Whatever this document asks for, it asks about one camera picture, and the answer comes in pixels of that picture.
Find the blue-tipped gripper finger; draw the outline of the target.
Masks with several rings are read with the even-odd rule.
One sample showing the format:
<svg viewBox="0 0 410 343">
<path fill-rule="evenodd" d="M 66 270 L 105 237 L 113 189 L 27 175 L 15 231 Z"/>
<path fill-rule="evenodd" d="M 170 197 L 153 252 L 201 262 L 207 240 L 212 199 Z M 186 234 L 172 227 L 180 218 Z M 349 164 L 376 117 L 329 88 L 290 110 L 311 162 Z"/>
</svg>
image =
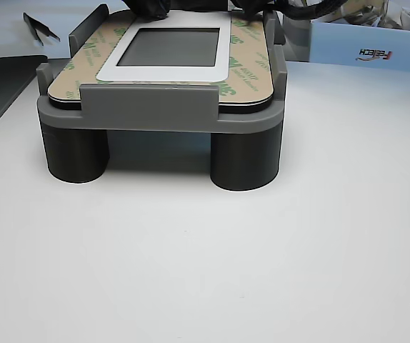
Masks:
<svg viewBox="0 0 410 343">
<path fill-rule="evenodd" d="M 149 17 L 162 20 L 165 19 L 171 9 L 170 0 L 149 0 Z"/>
</svg>

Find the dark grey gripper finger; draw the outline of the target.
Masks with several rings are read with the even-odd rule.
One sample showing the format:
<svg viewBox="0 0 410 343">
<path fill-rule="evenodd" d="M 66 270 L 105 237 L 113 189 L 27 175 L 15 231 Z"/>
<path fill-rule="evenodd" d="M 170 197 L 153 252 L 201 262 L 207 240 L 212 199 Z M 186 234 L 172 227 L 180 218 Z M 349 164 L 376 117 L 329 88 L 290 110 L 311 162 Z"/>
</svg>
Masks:
<svg viewBox="0 0 410 343">
<path fill-rule="evenodd" d="M 150 8 L 144 0 L 124 0 L 124 3 L 137 16 L 150 16 Z"/>
</svg>

